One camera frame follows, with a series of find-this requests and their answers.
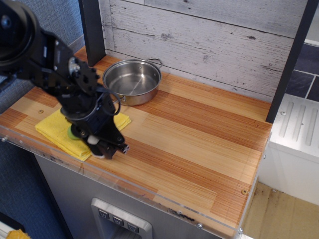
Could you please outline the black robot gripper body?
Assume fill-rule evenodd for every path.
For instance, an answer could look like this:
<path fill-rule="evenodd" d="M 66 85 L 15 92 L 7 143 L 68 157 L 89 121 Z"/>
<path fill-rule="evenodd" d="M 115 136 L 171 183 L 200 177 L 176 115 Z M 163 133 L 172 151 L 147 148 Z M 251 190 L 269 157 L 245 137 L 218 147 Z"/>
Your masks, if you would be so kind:
<path fill-rule="evenodd" d="M 100 141 L 117 146 L 119 148 L 118 151 L 127 153 L 129 146 L 125 144 L 125 139 L 120 131 L 117 131 L 114 136 L 99 135 L 102 127 L 109 124 L 120 111 L 120 109 L 115 109 L 111 94 L 112 92 L 100 92 L 95 106 L 89 113 L 71 114 L 65 112 L 65 116 L 72 123 L 72 132 L 86 144 L 88 136 L 93 135 Z"/>

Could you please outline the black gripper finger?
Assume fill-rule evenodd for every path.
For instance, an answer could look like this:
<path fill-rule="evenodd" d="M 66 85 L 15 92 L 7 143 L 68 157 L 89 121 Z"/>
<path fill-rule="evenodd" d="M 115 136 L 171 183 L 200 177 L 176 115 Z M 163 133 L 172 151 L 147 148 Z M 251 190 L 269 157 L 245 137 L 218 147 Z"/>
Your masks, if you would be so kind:
<path fill-rule="evenodd" d="M 92 155 L 94 155 L 95 157 L 100 157 L 100 149 L 97 145 L 88 144 L 88 146 L 92 152 Z"/>
<path fill-rule="evenodd" d="M 113 155 L 118 151 L 118 147 L 104 141 L 99 142 L 100 151 L 107 159 L 112 159 Z"/>

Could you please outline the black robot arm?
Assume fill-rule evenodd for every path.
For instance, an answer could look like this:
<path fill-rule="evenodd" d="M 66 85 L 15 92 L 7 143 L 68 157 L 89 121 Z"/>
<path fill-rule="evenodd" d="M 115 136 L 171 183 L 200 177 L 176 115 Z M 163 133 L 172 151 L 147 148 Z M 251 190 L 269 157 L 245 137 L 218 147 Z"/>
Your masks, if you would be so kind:
<path fill-rule="evenodd" d="M 94 68 L 41 29 L 30 8 L 14 0 L 0 3 L 0 73 L 5 76 L 1 89 L 16 79 L 29 80 L 57 98 L 71 124 L 69 136 L 82 140 L 95 155 L 110 159 L 129 150 L 114 123 L 120 112 L 114 93 L 98 83 Z"/>

